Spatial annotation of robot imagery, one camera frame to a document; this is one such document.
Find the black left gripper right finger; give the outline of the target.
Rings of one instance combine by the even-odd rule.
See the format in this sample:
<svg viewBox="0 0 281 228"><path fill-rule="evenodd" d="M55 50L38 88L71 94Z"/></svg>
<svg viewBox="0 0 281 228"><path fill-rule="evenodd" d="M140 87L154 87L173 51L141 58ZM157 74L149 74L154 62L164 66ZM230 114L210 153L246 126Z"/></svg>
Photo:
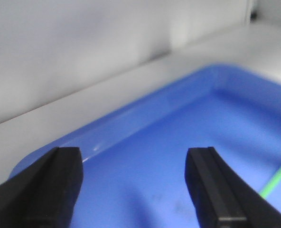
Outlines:
<svg viewBox="0 0 281 228"><path fill-rule="evenodd" d="M201 228L281 228L281 213L213 147L188 150L185 182Z"/></svg>

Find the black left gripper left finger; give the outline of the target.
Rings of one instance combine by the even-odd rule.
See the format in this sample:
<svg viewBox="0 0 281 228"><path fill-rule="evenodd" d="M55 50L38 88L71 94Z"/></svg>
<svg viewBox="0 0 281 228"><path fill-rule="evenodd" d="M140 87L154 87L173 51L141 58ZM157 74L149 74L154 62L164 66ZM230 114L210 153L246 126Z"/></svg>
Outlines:
<svg viewBox="0 0 281 228"><path fill-rule="evenodd" d="M56 147L0 185L0 228L67 228L83 182L78 147Z"/></svg>

